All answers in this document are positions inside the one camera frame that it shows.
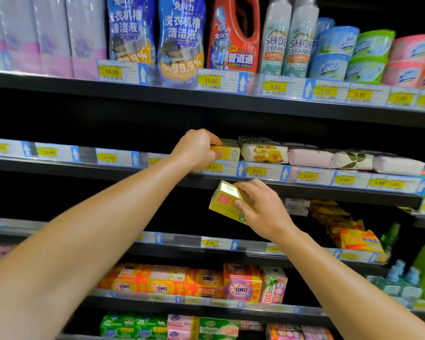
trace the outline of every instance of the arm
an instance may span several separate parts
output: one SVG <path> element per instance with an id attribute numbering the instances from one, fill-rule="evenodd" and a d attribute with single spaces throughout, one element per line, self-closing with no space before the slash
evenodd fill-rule
<path id="1" fill-rule="evenodd" d="M 276 192 L 257 179 L 235 185 L 255 201 L 235 202 L 249 226 L 287 255 L 346 340 L 425 339 L 422 320 L 300 231 Z"/>
<path id="2" fill-rule="evenodd" d="M 54 339 L 143 231 L 175 185 L 220 151 L 190 130 L 154 166 L 65 211 L 0 260 L 0 339 Z"/>

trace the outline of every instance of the forearm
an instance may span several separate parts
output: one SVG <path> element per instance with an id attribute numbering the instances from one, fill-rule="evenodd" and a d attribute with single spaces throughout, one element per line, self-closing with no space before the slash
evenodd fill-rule
<path id="1" fill-rule="evenodd" d="M 39 327 L 49 314 L 47 322 L 61 327 L 60 320 L 68 319 L 190 171 L 179 161 L 169 156 L 92 196 L 0 260 L 0 320 Z M 35 307 L 28 317 L 18 314 L 21 307 L 28 312 L 28 305 Z"/>
<path id="2" fill-rule="evenodd" d="M 345 340 L 425 339 L 425 323 L 296 229 L 277 245 Z"/>

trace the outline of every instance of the hand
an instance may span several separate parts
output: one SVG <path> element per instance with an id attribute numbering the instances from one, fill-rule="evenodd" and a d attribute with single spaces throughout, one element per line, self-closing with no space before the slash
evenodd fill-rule
<path id="1" fill-rule="evenodd" d="M 201 170 L 222 156 L 222 151 L 211 150 L 211 145 L 223 143 L 208 130 L 189 130 L 176 144 L 171 156 L 191 165 L 189 170 Z"/>
<path id="2" fill-rule="evenodd" d="M 298 230 L 277 193 L 264 182 L 253 179 L 235 185 L 247 192 L 255 202 L 254 208 L 243 200 L 234 202 L 255 233 L 277 244 L 283 234 Z"/>

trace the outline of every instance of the green container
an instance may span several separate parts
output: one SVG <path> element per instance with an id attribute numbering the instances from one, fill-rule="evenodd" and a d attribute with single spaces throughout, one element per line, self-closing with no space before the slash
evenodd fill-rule
<path id="1" fill-rule="evenodd" d="M 101 336 L 119 339 L 166 340 L 167 317 L 113 311 L 102 319 L 100 329 Z"/>
<path id="2" fill-rule="evenodd" d="M 201 317 L 198 338 L 200 340 L 235 340 L 238 337 L 239 323 L 238 320 Z"/>
<path id="3" fill-rule="evenodd" d="M 394 39 L 395 32 L 390 30 L 364 32 L 357 38 L 353 59 L 369 57 L 387 59 Z"/>
<path id="4" fill-rule="evenodd" d="M 345 81 L 380 85 L 386 58 L 352 58 L 346 68 Z"/>

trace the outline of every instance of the left hand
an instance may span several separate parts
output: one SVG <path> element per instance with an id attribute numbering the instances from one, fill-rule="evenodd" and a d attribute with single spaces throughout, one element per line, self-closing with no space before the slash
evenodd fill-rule
<path id="1" fill-rule="evenodd" d="M 223 143 L 208 130 L 189 130 L 176 144 L 171 156 L 192 164 L 191 170 L 201 170 L 222 156 L 222 151 L 211 150 L 211 145 L 223 145 Z"/>

